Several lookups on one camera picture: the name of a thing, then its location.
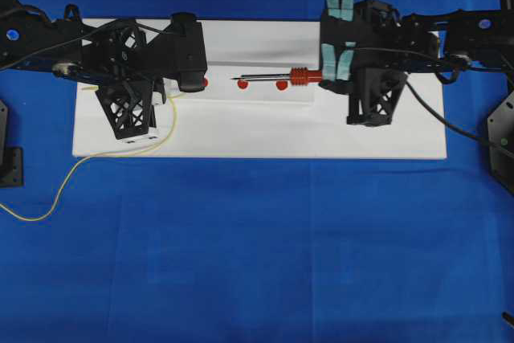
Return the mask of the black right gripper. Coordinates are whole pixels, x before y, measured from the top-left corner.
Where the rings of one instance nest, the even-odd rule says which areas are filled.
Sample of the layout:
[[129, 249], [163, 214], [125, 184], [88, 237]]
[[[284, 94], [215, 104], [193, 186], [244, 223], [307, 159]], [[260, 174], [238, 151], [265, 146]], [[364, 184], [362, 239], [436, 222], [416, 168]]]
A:
[[320, 69], [324, 90], [351, 95], [361, 90], [360, 68], [386, 65], [379, 51], [400, 19], [396, 8], [378, 0], [325, 0], [320, 18]]

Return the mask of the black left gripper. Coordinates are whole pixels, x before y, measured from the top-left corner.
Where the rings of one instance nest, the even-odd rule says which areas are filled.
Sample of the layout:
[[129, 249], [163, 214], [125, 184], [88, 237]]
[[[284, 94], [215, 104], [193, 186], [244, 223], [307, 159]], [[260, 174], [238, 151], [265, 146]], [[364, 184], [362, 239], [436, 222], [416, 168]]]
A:
[[[176, 80], [181, 92], [206, 88], [206, 49], [202, 24], [195, 14], [171, 15], [170, 24], [155, 28], [134, 18], [119, 18], [93, 27], [83, 24], [80, 81], [111, 86], [143, 81], [162, 86]], [[157, 70], [150, 66], [156, 64]]]

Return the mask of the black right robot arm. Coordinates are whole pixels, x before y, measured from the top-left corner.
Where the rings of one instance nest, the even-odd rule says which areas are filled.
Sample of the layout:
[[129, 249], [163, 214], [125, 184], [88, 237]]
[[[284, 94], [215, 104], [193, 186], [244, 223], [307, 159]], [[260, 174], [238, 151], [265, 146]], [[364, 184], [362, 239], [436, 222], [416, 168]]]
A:
[[457, 10], [401, 16], [378, 0], [325, 0], [320, 19], [320, 86], [356, 92], [359, 71], [431, 73], [443, 84], [464, 71], [513, 81], [513, 13]]

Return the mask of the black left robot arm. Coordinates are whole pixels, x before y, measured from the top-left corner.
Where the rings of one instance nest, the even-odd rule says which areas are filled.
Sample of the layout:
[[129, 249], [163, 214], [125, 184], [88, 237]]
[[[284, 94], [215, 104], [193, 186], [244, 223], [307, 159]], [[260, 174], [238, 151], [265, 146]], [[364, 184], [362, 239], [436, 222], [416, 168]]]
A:
[[163, 29], [134, 18], [92, 27], [73, 4], [50, 20], [35, 6], [1, 0], [1, 68], [98, 86], [169, 79], [182, 92], [201, 92], [207, 85], [202, 24], [191, 13], [173, 14]]

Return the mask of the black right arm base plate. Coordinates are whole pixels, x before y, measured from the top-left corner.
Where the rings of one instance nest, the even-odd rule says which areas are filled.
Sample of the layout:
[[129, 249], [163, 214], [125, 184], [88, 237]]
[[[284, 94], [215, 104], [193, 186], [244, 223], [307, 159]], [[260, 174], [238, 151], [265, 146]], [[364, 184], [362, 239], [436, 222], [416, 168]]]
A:
[[[490, 142], [513, 153], [513, 92], [511, 92], [487, 118]], [[513, 194], [513, 158], [498, 149], [490, 148], [489, 163], [492, 176]]]

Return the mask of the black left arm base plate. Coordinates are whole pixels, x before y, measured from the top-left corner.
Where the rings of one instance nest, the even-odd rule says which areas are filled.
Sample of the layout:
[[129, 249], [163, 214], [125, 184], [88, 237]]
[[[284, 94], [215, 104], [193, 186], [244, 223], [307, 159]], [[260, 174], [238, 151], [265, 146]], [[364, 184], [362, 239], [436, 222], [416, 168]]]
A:
[[12, 147], [6, 144], [9, 109], [1, 101], [1, 174], [0, 186], [2, 189], [20, 187], [24, 185], [23, 177], [23, 150], [21, 147]]

